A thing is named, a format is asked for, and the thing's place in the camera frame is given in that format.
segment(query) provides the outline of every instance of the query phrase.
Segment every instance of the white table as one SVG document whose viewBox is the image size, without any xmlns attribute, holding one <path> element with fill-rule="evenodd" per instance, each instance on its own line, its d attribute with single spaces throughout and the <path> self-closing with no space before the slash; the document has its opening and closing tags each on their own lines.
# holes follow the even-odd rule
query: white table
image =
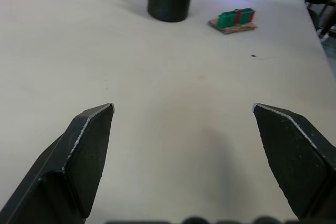
<svg viewBox="0 0 336 224">
<path fill-rule="evenodd" d="M 304 115 L 336 144 L 335 81 L 302 0 L 192 0 L 175 24 L 151 18 L 146 0 L 0 5 L 1 207 L 76 114 L 107 102 L 116 113 L 87 223 L 293 218 L 254 102 Z M 207 25 L 246 7 L 255 31 Z"/>
</svg>

